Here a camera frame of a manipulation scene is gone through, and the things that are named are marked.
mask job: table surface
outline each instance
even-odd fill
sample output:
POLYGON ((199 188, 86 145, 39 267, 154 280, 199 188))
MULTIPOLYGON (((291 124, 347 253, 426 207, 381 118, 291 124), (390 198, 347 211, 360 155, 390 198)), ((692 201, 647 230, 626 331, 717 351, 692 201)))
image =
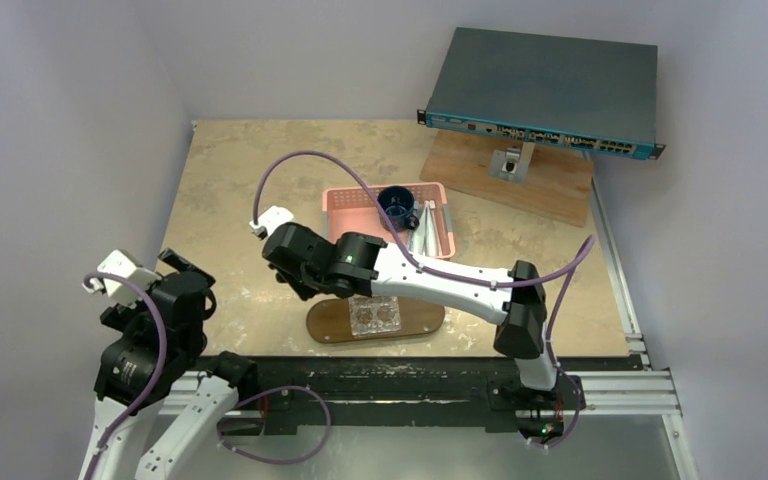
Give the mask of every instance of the table surface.
MULTIPOLYGON (((451 309, 446 309, 443 326, 428 335, 319 344, 308 334, 305 318, 315 302, 327 297, 302 302, 287 285, 275 282, 260 255, 263 244, 249 231, 257 184, 281 155, 320 150, 345 161, 370 185, 412 183, 419 181, 435 133, 412 120, 198 121, 163 244, 217 279, 218 309, 205 323, 205 353, 497 355, 494 328, 451 309)), ((322 192, 346 186, 354 186, 353 181, 340 168, 299 157, 270 176, 261 210, 280 205, 299 223, 321 231, 322 192)), ((458 263, 510 268, 520 259, 546 274, 567 264, 587 235, 597 235, 592 215, 578 228, 452 190, 446 194, 456 247, 452 261, 458 263)), ((559 288, 560 280, 546 284, 550 305, 559 288)), ((573 278, 554 336, 559 355, 628 354, 599 242, 573 278)))

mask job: white wall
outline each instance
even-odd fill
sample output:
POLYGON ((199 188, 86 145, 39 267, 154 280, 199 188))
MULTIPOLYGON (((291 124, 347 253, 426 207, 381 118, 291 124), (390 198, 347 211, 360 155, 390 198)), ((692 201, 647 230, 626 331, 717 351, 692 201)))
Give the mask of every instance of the white wall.
POLYGON ((662 2, 658 162, 599 162, 703 478, 768 479, 768 4, 662 2))
POLYGON ((187 145, 129 1, 0 0, 0 480, 77 477, 114 338, 79 282, 151 261, 187 145))
POLYGON ((655 0, 135 0, 195 117, 408 118, 456 26, 628 40, 655 0))

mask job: wooden stand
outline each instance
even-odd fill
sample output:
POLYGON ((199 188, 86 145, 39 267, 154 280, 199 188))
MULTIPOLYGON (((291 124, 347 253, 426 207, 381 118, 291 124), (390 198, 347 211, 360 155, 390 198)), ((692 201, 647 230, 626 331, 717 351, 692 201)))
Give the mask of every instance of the wooden stand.
POLYGON ((534 146, 525 184, 490 175, 495 151, 523 142, 485 135, 439 130, 419 178, 553 220, 583 227, 590 212, 593 163, 581 153, 544 145, 534 146))
POLYGON ((422 335, 443 325, 446 310, 442 306, 413 298, 399 298, 398 301, 402 328, 395 332, 352 335, 349 301, 343 299, 323 300, 311 307, 307 313, 307 331, 319 343, 345 343, 422 335))

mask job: blue cup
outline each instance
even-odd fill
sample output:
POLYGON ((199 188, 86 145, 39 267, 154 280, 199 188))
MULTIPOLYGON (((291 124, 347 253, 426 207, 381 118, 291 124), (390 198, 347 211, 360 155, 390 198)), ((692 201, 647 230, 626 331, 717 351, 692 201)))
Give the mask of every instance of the blue cup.
MULTIPOLYGON (((378 194, 378 204, 384 209, 396 230, 414 230, 419 226, 413 194, 407 188, 396 185, 381 190, 378 194)), ((381 225, 387 228, 384 219, 381 219, 381 225)))

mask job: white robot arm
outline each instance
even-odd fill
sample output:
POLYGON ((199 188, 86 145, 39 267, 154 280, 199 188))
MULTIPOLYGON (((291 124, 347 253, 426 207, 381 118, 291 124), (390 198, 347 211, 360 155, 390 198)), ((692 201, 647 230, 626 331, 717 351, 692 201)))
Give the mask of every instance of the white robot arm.
POLYGON ((393 244, 360 233, 346 233, 330 243, 313 230, 293 223, 292 215, 267 210, 252 223, 255 234, 265 238, 263 258, 276 271, 276 280, 287 283, 302 300, 334 294, 399 296, 426 300, 471 313, 496 327, 494 348, 512 357, 523 386, 549 391, 558 371, 544 345, 546 294, 541 285, 522 288, 476 286, 431 275, 424 268, 484 280, 489 285, 537 278, 537 269, 517 261, 511 270, 461 265, 414 255, 417 268, 393 244))
POLYGON ((222 415, 240 398, 260 391, 254 363, 223 352, 210 364, 184 413, 144 454, 172 384, 195 365, 207 345, 202 327, 216 308, 212 276, 172 250, 164 250, 159 258, 178 271, 161 277, 116 250, 98 266, 96 278, 84 284, 87 291, 103 292, 116 301, 101 315, 101 323, 122 336, 101 355, 95 418, 80 479, 174 478, 191 447, 215 432, 222 415), (162 316, 163 340, 152 325, 151 308, 133 293, 136 290, 144 291, 162 316), (144 400, 135 403, 139 398, 144 400))

